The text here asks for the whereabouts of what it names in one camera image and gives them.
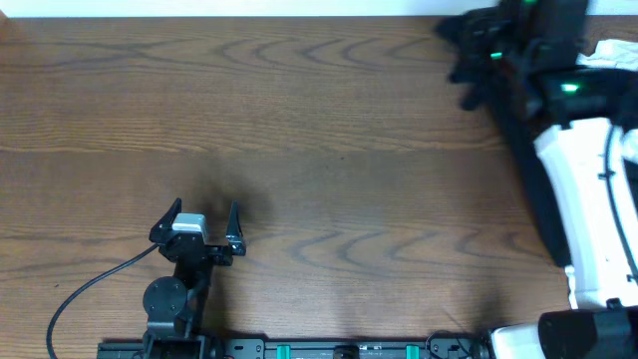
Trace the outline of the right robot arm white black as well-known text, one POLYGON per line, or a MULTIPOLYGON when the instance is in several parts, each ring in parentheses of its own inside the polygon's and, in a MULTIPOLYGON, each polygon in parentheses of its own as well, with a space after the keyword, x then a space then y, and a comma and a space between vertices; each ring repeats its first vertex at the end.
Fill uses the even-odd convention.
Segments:
POLYGON ((569 306, 483 335, 431 336, 434 358, 637 354, 637 74, 579 62, 584 1, 502 1, 442 20, 463 109, 488 107, 518 163, 569 306))

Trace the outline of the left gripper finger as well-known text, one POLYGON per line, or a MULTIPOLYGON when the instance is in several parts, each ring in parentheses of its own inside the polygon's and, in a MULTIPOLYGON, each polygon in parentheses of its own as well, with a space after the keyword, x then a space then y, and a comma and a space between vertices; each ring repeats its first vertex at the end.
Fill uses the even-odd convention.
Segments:
POLYGON ((246 243, 239 222, 238 203, 235 200, 232 202, 230 207, 225 238, 233 255, 246 255, 246 243))
POLYGON ((151 228, 149 241, 152 243, 168 243, 174 237, 172 224, 181 213, 182 200, 178 197, 168 211, 151 228))

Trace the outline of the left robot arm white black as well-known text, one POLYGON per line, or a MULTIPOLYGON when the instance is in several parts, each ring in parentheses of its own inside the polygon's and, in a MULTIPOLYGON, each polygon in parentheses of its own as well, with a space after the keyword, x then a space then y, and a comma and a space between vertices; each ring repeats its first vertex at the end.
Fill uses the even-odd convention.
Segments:
POLYGON ((230 207, 225 238, 225 245, 209 244, 205 216, 182 212, 179 198, 152 227, 149 240, 174 264, 174 271, 145 291, 145 358, 225 356, 221 340, 204 333, 201 325, 213 269, 230 266, 234 257, 246 254, 236 202, 230 207))

